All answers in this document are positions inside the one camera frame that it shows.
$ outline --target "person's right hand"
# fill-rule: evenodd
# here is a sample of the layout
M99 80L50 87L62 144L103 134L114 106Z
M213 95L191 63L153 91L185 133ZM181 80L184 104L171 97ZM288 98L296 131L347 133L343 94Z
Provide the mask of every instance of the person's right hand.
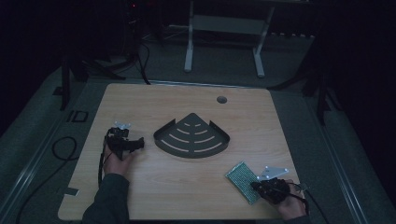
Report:
M301 193L296 191L292 180L286 180L286 183L289 185L291 194L303 197ZM274 207L282 216L283 220L306 216L303 202L291 196L288 196L283 202L274 205Z

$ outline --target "person's left hand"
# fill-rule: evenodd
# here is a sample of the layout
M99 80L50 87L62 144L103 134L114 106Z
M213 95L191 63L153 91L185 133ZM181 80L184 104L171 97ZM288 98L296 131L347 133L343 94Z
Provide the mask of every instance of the person's left hand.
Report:
M121 161L116 154L111 152L108 145L106 145L104 158L106 160L103 166L105 175L117 174L125 177L128 172L129 166L134 159L134 153L128 154L126 157L123 158L123 161Z

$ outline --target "hand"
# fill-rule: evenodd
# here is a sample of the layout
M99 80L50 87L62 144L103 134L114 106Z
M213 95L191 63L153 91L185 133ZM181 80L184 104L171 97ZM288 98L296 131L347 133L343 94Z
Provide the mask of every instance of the hand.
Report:
M291 194L303 197L301 193L296 191L292 180L286 180L286 183L289 185ZM274 205L274 207L282 216L283 220L306 216L303 202L291 196L288 196L283 202Z
M128 154L128 156L126 156L124 160L121 161L116 154L111 152L108 145L106 145L104 158L106 159L105 164L103 166L105 175L117 174L125 177L125 175L128 173L129 166L131 165L131 162L134 159L134 153Z

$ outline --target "wire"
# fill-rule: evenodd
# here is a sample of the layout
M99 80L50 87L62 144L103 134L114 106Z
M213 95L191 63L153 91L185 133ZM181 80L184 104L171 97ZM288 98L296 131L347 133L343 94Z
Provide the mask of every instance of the wire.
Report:
M303 188L302 188L300 185L298 185L298 184L294 184L294 183L291 183L291 184L294 185L294 186L296 186L296 187L298 187L298 188L300 188L300 189L303 189ZM325 220L325 222L326 222L326 223L330 223L330 222L329 222L329 219L327 219L326 215L324 214L323 210L320 208L318 202L317 202L317 201L314 199L314 197L312 196L311 192L309 192L308 189L303 189L303 192L306 192L306 194L311 198L312 202L314 202L314 204L315 204L315 206L317 207L317 209L319 210L320 214L323 216L323 219Z
M67 158L62 158L62 157L60 157L57 153L56 153L56 145L60 142L60 141L63 141L64 139L70 139L70 140L72 140L72 142L73 142L73 144L74 144L74 146L73 146L73 149L72 149L72 152L69 154L69 156L67 157ZM70 136L66 136L66 137L63 137L63 138L60 138L60 139L58 139L57 141L55 141L53 144L52 144L52 154L53 154L53 156L56 158L56 159L58 159L58 160L61 160L61 161L64 161L64 163L62 163L62 165L61 166L59 166L58 167L58 169L56 169L49 177L47 177L47 179L45 179L43 182L41 182L41 184L40 185L38 185L37 186L37 188L35 188L35 190L33 190L33 192L27 197L27 199L23 202L23 204L22 204L22 206L21 206L21 208L20 208L20 211L18 212L18 214L17 214L17 218L16 218L16 221L15 221L15 223L16 224L20 224L21 223L21 214L22 214L22 211L23 211L23 209L24 209L24 207L29 203L29 201L33 198L33 196L50 180L50 179L52 179L62 168L64 168L65 166L66 166L66 164L69 162L69 161L75 161L75 160L78 160L78 158L79 157L75 157L75 158L72 158L73 157L73 155L75 154L75 152L76 152L76 150L77 150L77 141L76 141L76 139L75 138L73 138L73 137L70 137Z
M107 159L113 154L113 152L110 152L110 154L108 154L108 156L106 157L106 159L103 161L103 164L106 163Z
M107 137L110 134L110 129L107 130L106 136L105 136L105 140L103 141L103 149L102 149L102 153L100 154L100 158L99 158L99 170L98 170L98 187L100 187L100 185L102 184L102 179L103 179L103 164L105 164L105 162L103 162L104 158L105 158L105 150L106 150L106 145L107 145Z
M302 198L302 197L300 197L300 196L297 196L297 195L295 195L295 194L292 194L292 193L290 193L290 192L285 192L285 191L283 191L283 190L281 190L281 189L277 189L277 188L273 188L273 187L271 187L271 189L273 189L273 190L275 190L275 191L278 191L278 192L280 192L280 193L283 193L283 194L285 194L285 195L288 195L288 196L290 196L290 197L293 197L293 198L296 198L296 199L300 200L300 201L304 204L304 206L305 206L305 212L306 212L306 214L309 215L309 203L308 203L308 201L307 201L306 199L304 199L304 198Z
M140 72L140 74L142 75L143 80L145 80L146 84L151 85L151 83L149 82L147 76L146 76L146 66L148 64L148 60L149 60L149 47L147 47L145 44L142 43L142 46L145 47L148 51L148 56L144 62L144 64L142 64L142 60L140 58L139 53L137 53L137 60L139 61L139 65L140 65L140 70L137 68L137 70Z

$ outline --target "metal bracket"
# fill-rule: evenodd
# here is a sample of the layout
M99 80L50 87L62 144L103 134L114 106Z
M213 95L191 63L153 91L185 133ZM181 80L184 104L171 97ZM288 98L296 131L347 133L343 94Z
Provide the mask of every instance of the metal bracket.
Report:
M286 168L265 166L265 169L262 171L262 174L257 176L257 179L260 181L270 180L275 177L279 177L281 175L287 174L288 172L289 170Z

